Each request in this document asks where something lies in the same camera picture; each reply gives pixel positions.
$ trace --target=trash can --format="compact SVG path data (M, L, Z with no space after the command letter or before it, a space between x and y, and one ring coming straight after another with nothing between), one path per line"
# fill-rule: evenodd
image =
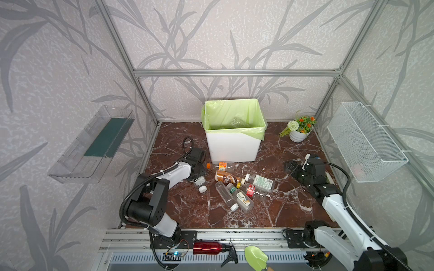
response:
M257 99L206 101L202 125L212 162L254 161L267 128Z

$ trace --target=transparent storage tray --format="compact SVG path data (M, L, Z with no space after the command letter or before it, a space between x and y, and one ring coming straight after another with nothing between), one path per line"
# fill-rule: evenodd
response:
M48 176L61 183L98 183L133 122L131 109L103 105Z
M327 129L359 183L378 182L408 162L361 102L343 102Z

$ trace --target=wall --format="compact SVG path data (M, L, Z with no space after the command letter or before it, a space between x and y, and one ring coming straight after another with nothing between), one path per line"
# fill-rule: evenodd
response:
M373 0L107 0L135 69L335 69ZM162 120L257 98L268 120L315 112L332 78L141 78Z
M92 1L3 0L0 18L0 270L89 270L155 126ZM48 177L103 104L136 117L103 179Z
M345 72L430 172L434 170L433 4L389 1ZM339 86L317 129L332 163L340 165L345 162L326 126L342 101L352 99ZM432 270L434 202L407 167L377 183L354 182L349 198L381 238L406 253L413 270Z

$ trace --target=flower pot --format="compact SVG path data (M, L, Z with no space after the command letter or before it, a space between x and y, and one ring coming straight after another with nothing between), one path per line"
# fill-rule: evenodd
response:
M302 142L303 140L306 139L306 137L312 133L312 131L308 132L307 134L304 133L300 133L297 131L292 131L291 133L289 133L289 138L294 141L294 142Z

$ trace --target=plastic bag liner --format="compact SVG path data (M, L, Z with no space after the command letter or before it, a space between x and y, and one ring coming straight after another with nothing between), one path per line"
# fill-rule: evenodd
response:
M206 101L202 125L207 133L243 133L264 140L267 121L257 99Z

